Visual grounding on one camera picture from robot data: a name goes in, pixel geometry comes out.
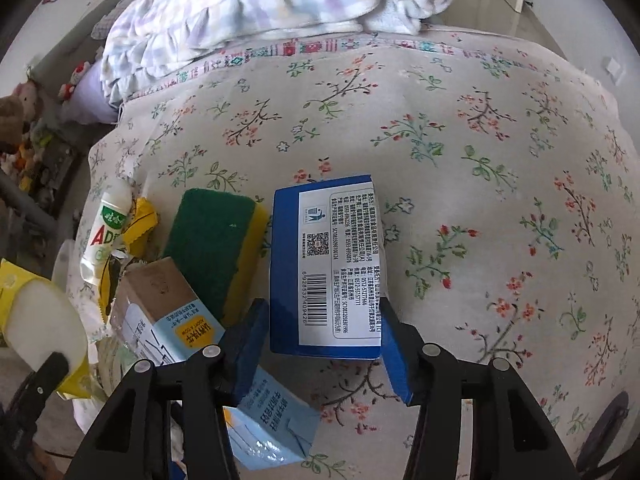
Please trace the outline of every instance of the cardboard packaging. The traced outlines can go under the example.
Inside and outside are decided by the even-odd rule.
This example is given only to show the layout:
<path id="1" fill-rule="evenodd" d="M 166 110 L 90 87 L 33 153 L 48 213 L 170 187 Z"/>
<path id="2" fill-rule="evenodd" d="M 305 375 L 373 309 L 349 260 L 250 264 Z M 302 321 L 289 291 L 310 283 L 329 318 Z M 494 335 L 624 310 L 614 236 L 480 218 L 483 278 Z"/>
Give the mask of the cardboard packaging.
<path id="1" fill-rule="evenodd" d="M 171 258 L 123 275 L 111 325 L 134 354 L 156 365 L 186 360 L 225 331 Z M 319 413 L 258 367 L 239 406 L 225 408 L 225 420 L 235 457 L 255 470 L 304 460 Z"/>

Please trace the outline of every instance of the qr code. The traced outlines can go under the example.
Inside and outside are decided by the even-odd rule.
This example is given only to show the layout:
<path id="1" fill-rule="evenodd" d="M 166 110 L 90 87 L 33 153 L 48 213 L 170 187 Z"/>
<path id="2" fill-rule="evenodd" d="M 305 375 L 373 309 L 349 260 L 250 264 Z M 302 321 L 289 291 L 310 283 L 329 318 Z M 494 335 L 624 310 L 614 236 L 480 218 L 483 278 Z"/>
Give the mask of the qr code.
<path id="1" fill-rule="evenodd" d="M 306 235 L 306 255 L 322 256 L 323 254 L 329 254 L 329 233 Z"/>

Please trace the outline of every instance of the sponge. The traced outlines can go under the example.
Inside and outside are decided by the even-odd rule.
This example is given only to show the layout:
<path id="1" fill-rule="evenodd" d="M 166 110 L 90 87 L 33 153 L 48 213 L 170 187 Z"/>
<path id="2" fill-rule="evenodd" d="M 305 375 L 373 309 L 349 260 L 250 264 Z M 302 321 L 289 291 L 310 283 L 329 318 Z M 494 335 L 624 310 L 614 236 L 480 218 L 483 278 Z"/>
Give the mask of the sponge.
<path id="1" fill-rule="evenodd" d="M 269 215 L 245 196 L 190 189 L 182 196 L 164 256 L 228 327 L 241 318 Z"/>

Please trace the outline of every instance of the plush doll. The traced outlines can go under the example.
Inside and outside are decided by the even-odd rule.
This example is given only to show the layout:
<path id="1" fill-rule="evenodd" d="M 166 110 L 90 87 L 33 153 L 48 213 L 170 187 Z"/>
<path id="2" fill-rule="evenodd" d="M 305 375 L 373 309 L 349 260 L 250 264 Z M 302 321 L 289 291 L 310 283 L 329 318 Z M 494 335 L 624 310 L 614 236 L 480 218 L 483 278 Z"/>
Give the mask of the plush doll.
<path id="1" fill-rule="evenodd" d="M 31 125 L 33 121 L 37 121 L 44 110 L 44 101 L 39 95 L 39 85 L 33 79 L 28 79 L 26 83 L 20 83 L 15 87 L 12 95 L 20 99 L 22 104 L 22 120 Z"/>
<path id="2" fill-rule="evenodd" d="M 71 83 L 65 83 L 60 87 L 60 92 L 58 92 L 58 99 L 63 101 L 69 101 L 71 99 L 71 95 L 76 89 Z"/>
<path id="3" fill-rule="evenodd" d="M 15 169 L 22 174 L 22 172 L 29 173 L 36 165 L 36 152 L 33 148 L 28 148 L 30 142 L 23 142 L 18 147 L 18 159 L 14 162 Z"/>
<path id="4" fill-rule="evenodd" d="M 6 176 L 17 184 L 18 170 L 14 166 L 16 160 L 18 160 L 18 153 L 14 153 L 13 155 L 3 153 L 0 155 L 0 170 L 4 171 Z"/>
<path id="5" fill-rule="evenodd" d="M 88 61 L 79 64 L 71 74 L 69 82 L 63 84 L 60 87 L 58 98 L 63 101 L 69 101 L 69 99 L 71 99 L 71 96 L 73 95 L 74 90 L 76 89 L 76 86 L 78 85 L 84 74 L 87 73 L 90 67 L 91 63 L 89 63 Z"/>
<path id="6" fill-rule="evenodd" d="M 17 146 L 22 141 L 24 109 L 15 95 L 0 98 L 0 141 Z"/>

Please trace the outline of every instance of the white bottle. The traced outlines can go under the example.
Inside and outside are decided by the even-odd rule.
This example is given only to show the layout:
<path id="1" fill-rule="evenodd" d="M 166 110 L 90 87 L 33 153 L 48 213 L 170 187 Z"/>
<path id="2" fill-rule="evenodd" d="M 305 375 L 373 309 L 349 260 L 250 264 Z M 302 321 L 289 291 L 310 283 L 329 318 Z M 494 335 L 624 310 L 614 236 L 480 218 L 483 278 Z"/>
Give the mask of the white bottle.
<path id="1" fill-rule="evenodd" d="M 84 256 L 80 260 L 80 275 L 86 282 L 100 283 L 113 241 L 122 232 L 130 209 L 131 188 L 126 181 L 116 178 L 102 194 Z"/>

